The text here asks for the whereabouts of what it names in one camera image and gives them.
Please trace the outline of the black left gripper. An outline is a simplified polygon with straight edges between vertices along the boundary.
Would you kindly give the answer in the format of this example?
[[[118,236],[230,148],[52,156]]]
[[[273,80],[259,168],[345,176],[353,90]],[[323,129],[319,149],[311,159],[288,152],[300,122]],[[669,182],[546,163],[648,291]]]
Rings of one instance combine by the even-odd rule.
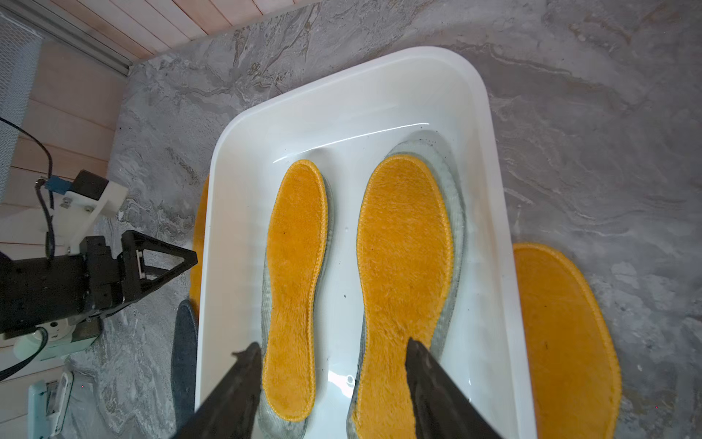
[[[62,319],[82,322],[111,316],[197,265],[197,254],[128,230],[113,257],[102,236],[89,236],[80,252],[48,260],[1,255],[1,331],[25,335]]]

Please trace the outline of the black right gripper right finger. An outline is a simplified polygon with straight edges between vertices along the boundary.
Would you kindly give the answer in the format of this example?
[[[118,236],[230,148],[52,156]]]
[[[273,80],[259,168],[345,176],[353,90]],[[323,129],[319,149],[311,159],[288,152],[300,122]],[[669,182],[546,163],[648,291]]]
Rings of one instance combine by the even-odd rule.
[[[413,338],[405,360],[418,438],[498,438],[426,347]]]

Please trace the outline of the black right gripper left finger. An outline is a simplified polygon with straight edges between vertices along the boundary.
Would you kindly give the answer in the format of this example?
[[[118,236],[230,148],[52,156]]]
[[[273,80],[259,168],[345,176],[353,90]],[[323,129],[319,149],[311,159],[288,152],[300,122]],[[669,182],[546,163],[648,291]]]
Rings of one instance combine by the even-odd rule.
[[[261,399],[263,355],[257,342],[235,363],[175,438],[251,438]]]

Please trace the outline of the dark grey insole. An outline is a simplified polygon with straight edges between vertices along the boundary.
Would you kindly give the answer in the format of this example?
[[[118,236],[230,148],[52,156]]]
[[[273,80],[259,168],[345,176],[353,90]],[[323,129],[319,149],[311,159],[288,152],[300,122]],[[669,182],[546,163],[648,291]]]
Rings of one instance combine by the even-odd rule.
[[[197,317],[189,299],[177,308],[171,356],[171,391],[175,425],[180,430],[195,413]]]

